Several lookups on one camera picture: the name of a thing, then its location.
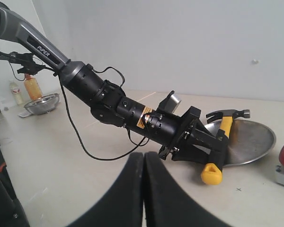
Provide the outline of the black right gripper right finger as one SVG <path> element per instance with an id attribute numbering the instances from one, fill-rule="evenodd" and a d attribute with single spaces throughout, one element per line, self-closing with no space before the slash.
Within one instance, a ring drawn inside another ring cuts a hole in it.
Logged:
<path id="1" fill-rule="evenodd" d="M 143 195 L 148 227 L 228 227 L 193 200 L 155 152 L 144 154 Z"/>

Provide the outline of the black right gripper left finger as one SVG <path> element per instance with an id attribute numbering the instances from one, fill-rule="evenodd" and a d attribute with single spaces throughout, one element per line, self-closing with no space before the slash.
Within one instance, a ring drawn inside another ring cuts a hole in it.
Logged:
<path id="1" fill-rule="evenodd" d="M 109 190 L 69 226 L 141 227 L 143 163 L 142 153 L 132 153 Z"/>

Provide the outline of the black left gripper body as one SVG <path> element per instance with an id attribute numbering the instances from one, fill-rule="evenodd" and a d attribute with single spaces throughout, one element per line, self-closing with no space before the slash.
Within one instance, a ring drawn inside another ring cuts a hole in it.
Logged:
<path id="1" fill-rule="evenodd" d="M 174 150 L 179 150 L 179 142 L 193 122 L 198 122 L 201 110 L 191 106 L 182 116 L 162 109 L 153 110 L 147 106 L 134 108 L 127 120 L 127 128 L 159 143 L 159 157 L 163 160 Z"/>

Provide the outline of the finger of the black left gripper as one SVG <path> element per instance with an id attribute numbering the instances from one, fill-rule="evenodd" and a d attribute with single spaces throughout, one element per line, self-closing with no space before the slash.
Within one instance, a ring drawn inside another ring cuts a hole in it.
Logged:
<path id="1" fill-rule="evenodd" d="M 198 120 L 195 124 L 194 129 L 194 145 L 204 147 L 210 150 L 223 151 L 227 148 L 229 138 L 225 134 L 225 130 L 221 129 L 222 120 L 219 120 L 219 128 L 216 134 L 212 134 L 203 125 L 203 123 Z"/>
<path id="2" fill-rule="evenodd" d="M 213 163 L 219 170 L 223 170 L 223 166 L 226 161 L 227 149 L 224 151 L 211 150 L 209 154 L 205 153 L 203 150 L 195 147 L 188 146 L 182 147 L 179 151 L 172 154 L 172 161 L 188 161 L 194 163 L 200 163 L 203 165 Z"/>

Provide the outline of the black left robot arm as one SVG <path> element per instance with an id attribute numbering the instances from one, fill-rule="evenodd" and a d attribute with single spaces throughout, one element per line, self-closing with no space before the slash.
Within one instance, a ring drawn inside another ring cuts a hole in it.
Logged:
<path id="1" fill-rule="evenodd" d="M 170 92 L 156 110 L 128 98 L 119 85 L 103 80 L 90 64 L 72 61 L 20 15 L 0 2 L 0 40 L 21 44 L 40 58 L 59 77 L 63 87 L 90 107 L 104 124 L 124 127 L 161 145 L 159 157 L 191 161 L 207 170 L 222 170 L 227 142 L 222 130 L 211 134 L 201 123 L 201 111 L 190 107 L 182 116 Z"/>

